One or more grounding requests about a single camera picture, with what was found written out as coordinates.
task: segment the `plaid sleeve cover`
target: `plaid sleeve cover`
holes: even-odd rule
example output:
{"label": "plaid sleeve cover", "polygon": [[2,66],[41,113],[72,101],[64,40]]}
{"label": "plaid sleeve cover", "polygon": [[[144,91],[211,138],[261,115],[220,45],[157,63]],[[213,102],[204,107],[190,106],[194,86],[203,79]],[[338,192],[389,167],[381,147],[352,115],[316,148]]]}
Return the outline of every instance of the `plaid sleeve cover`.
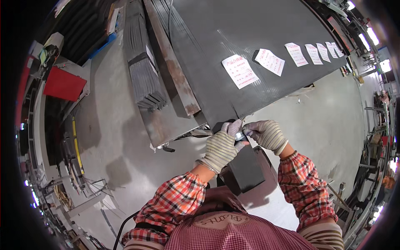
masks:
{"label": "plaid sleeve cover", "polygon": [[147,222],[161,226],[167,234],[153,229],[134,228],[124,234],[122,243],[125,244],[133,239],[165,245],[172,231],[179,224],[179,218],[183,215],[194,214],[204,202],[206,186],[207,183],[203,183],[191,172],[164,182],[134,219],[136,223]]}
{"label": "plaid sleeve cover", "polygon": [[338,220],[329,202],[327,184],[318,178],[314,163],[295,152],[280,162],[278,182],[287,202],[292,203],[300,224],[297,231],[319,219]]}

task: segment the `bracelet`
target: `bracelet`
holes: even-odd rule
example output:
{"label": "bracelet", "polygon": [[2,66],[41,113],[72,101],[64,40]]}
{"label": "bracelet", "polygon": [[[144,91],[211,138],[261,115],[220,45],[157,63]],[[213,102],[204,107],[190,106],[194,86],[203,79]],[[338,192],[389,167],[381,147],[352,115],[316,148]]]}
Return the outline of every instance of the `bracelet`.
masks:
{"label": "bracelet", "polygon": [[204,163],[203,161],[199,160],[199,164],[202,165],[203,167],[208,168],[209,170],[211,170],[211,171],[214,172],[215,174],[218,174],[213,168],[211,168],[210,166],[208,166],[208,164]]}

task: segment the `hand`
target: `hand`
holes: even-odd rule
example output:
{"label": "hand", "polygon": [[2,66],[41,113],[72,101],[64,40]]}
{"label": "hand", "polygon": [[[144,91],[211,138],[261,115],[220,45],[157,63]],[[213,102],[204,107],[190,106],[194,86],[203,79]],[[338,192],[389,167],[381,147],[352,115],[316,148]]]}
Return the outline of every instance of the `hand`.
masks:
{"label": "hand", "polygon": [[241,120],[234,123],[225,122],[219,132],[207,139],[206,155],[200,160],[216,174],[219,174],[244,146],[250,144],[240,141],[234,146],[235,134],[241,125]]}
{"label": "hand", "polygon": [[258,121],[245,124],[243,133],[254,139],[260,146],[280,155],[288,139],[284,138],[279,123],[274,120]]}

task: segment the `concrete floor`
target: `concrete floor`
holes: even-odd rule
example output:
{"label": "concrete floor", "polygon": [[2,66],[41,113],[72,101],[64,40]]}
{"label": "concrete floor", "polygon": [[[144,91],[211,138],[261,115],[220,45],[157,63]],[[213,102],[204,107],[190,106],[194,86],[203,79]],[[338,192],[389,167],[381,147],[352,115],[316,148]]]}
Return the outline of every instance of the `concrete floor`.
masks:
{"label": "concrete floor", "polygon": [[[358,169],[366,133],[373,127],[363,110],[372,103],[373,91],[379,90],[376,79],[369,76],[361,87],[351,76],[339,70],[315,82],[315,90],[298,97],[283,98],[246,118],[246,122],[277,120],[284,135],[298,152],[311,158],[319,176],[341,182],[349,196]],[[122,32],[92,61],[91,93],[76,107],[76,131],[85,175],[92,180],[105,178],[115,189],[119,209],[106,210],[114,230],[138,211],[164,181],[185,173],[202,156],[205,139],[190,138],[170,143],[174,153],[150,149],[150,140],[138,108],[122,51]],[[267,152],[275,172],[279,159]],[[240,199],[251,214],[266,218],[278,226],[295,230],[298,220],[291,204],[285,202],[273,171],[256,189]],[[75,206],[86,200],[70,193]],[[78,226],[112,248],[115,237],[99,207],[93,207],[73,220]],[[134,227],[130,220],[123,233]]]}

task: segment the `fluorescent light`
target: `fluorescent light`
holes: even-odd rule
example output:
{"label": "fluorescent light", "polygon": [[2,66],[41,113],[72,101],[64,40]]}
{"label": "fluorescent light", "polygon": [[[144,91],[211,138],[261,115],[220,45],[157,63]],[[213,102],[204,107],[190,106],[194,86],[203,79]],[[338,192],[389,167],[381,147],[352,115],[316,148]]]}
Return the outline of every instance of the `fluorescent light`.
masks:
{"label": "fluorescent light", "polygon": [[349,5],[349,7],[347,8],[348,10],[352,10],[355,8],[354,4],[351,1],[347,1],[347,4]]}
{"label": "fluorescent light", "polygon": [[35,191],[32,191],[32,196],[33,196],[33,198],[34,198],[34,200],[35,200],[35,202],[36,202],[36,205],[38,206],[38,205],[39,205],[39,199],[38,199],[38,197],[36,196]]}
{"label": "fluorescent light", "polygon": [[367,50],[371,51],[370,45],[367,43],[367,40],[365,40],[364,35],[363,34],[359,34],[358,37],[361,39],[362,43],[367,48]]}
{"label": "fluorescent light", "polygon": [[376,37],[376,35],[375,35],[375,33],[374,33],[374,31],[372,30],[371,27],[367,29],[367,33],[370,36],[371,40],[374,42],[374,45],[378,45],[379,44],[379,40]]}
{"label": "fluorescent light", "polygon": [[388,72],[392,70],[392,67],[390,66],[390,61],[389,59],[384,60],[383,62],[380,62],[380,68],[382,69],[383,72]]}
{"label": "fluorescent light", "polygon": [[382,212],[383,206],[378,207],[378,212],[374,213],[374,217],[372,218],[374,221],[376,221],[378,219],[378,217],[380,216],[380,213]]}
{"label": "fluorescent light", "polygon": [[390,161],[390,169],[393,170],[393,172],[396,173],[396,169],[397,169],[397,162],[392,162]]}

